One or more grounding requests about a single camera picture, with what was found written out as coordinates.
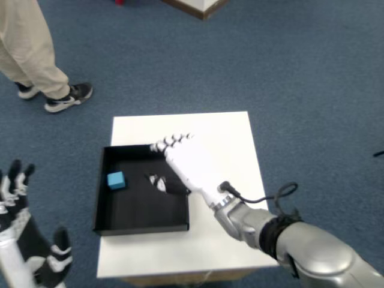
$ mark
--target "person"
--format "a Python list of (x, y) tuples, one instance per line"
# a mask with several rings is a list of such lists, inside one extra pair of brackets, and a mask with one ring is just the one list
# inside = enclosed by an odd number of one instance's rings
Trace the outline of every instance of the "person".
[(39, 92), (51, 113), (89, 99), (89, 83), (68, 84), (55, 64), (52, 38), (37, 0), (0, 0), (0, 71), (19, 87), (24, 100)]

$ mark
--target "beige pants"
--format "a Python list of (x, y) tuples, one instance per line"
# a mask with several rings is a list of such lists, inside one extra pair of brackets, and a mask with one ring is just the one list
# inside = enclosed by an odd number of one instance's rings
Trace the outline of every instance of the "beige pants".
[(14, 82), (35, 85), (49, 98), (69, 93), (37, 0), (0, 0), (0, 71)]

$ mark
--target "blue carpet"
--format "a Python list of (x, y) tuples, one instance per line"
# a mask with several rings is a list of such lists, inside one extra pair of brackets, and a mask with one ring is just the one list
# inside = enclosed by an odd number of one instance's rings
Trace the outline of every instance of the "blue carpet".
[[(0, 166), (37, 165), (31, 210), (47, 237), (70, 231), (68, 287), (129, 287), (95, 277), (100, 151), (113, 116), (169, 113), (247, 110), (266, 193), (300, 183), (286, 208), (384, 273), (384, 157), (371, 156), (384, 149), (382, 0), (235, 0), (207, 22), (153, 0), (40, 4), (58, 66), (95, 93), (48, 115), (42, 97), (21, 101), (0, 76)], [(299, 283), (277, 268), (204, 287)]]

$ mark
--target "white tabletop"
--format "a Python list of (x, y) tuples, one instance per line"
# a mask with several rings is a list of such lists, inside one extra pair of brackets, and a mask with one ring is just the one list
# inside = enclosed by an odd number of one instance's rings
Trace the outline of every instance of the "white tabletop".
[[(112, 146), (150, 144), (192, 132), (206, 140), (230, 183), (247, 198), (264, 189), (247, 112), (115, 117)], [(97, 277), (133, 277), (276, 266), (274, 259), (232, 239), (198, 194), (190, 195), (187, 232), (100, 239)], [(267, 209), (265, 202), (254, 207)]]

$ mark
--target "black sneaker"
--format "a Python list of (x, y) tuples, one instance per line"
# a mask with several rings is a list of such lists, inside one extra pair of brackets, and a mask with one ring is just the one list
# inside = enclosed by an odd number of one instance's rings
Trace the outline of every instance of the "black sneaker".
[(15, 82), (15, 84), (19, 87), (19, 97), (24, 100), (34, 98), (40, 92), (35, 86), (26, 87), (19, 82)]
[(93, 92), (90, 83), (81, 83), (70, 86), (70, 88), (70, 93), (64, 98), (58, 100), (47, 98), (47, 103), (44, 105), (44, 108), (50, 113), (57, 113), (73, 105), (82, 104), (91, 97)]

